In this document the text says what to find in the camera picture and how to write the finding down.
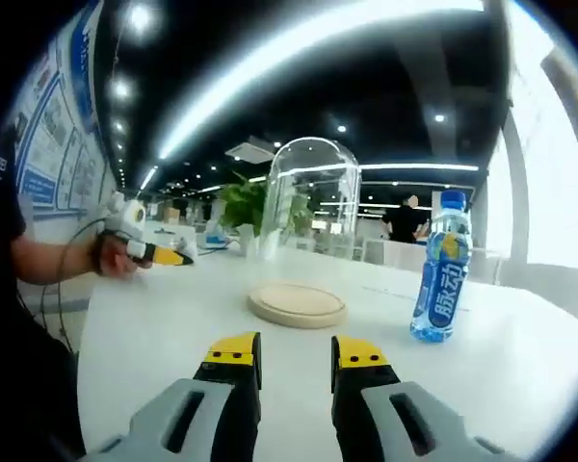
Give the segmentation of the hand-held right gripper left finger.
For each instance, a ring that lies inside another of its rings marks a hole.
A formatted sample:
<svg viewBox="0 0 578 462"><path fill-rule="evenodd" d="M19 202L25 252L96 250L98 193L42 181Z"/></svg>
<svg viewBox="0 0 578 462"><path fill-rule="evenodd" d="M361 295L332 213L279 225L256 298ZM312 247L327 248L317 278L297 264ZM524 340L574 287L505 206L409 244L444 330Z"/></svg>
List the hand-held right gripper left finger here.
<svg viewBox="0 0 578 462"><path fill-rule="evenodd" d="M261 421L261 338L225 337L196 373L144 405L86 461L251 461Z"/></svg>

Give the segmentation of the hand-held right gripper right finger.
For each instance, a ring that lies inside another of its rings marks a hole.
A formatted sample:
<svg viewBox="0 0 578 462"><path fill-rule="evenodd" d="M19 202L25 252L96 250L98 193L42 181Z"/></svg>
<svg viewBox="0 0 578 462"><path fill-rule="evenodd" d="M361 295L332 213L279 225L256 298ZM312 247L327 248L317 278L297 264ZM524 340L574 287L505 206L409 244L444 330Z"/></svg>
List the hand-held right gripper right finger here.
<svg viewBox="0 0 578 462"><path fill-rule="evenodd" d="M467 432L464 418L415 382L381 349L331 338L331 420L344 461L516 461Z"/></svg>

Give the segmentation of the person's left hand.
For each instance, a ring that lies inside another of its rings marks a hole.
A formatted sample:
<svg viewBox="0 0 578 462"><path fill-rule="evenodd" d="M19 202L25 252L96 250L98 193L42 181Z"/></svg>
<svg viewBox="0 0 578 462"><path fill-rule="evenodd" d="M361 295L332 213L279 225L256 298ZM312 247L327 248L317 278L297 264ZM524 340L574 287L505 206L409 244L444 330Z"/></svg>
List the person's left hand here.
<svg viewBox="0 0 578 462"><path fill-rule="evenodd" d="M92 269L101 276L125 279L138 269L150 269L150 261L134 261L126 253L126 243L113 235L98 235L91 247Z"/></svg>

